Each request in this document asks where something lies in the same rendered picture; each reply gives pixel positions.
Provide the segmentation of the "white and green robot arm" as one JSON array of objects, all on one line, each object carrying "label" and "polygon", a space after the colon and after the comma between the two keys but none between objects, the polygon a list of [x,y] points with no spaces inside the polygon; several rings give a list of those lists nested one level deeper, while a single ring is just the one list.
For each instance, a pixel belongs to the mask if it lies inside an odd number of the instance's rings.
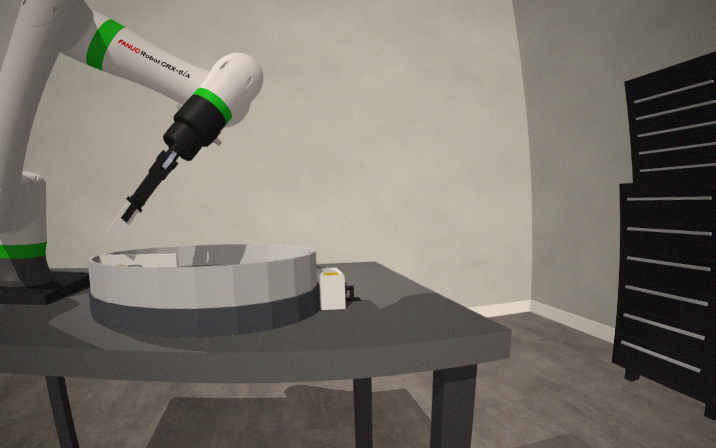
[{"label": "white and green robot arm", "polygon": [[263,85],[262,68],[250,55],[226,55],[209,72],[91,10],[84,0],[22,0],[0,71],[3,287],[53,280],[46,260],[46,182],[22,171],[37,108],[60,52],[182,104],[174,122],[193,130],[202,147],[221,145],[220,131],[245,118]]}]

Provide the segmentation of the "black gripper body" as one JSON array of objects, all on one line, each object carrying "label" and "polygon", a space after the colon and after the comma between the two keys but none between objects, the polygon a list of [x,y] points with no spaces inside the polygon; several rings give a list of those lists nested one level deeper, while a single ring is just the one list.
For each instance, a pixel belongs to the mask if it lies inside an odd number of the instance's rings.
[{"label": "black gripper body", "polygon": [[163,135],[163,140],[169,149],[165,154],[168,156],[173,152],[177,153],[174,161],[180,156],[186,161],[191,161],[202,148],[200,139],[185,125],[175,122]]}]

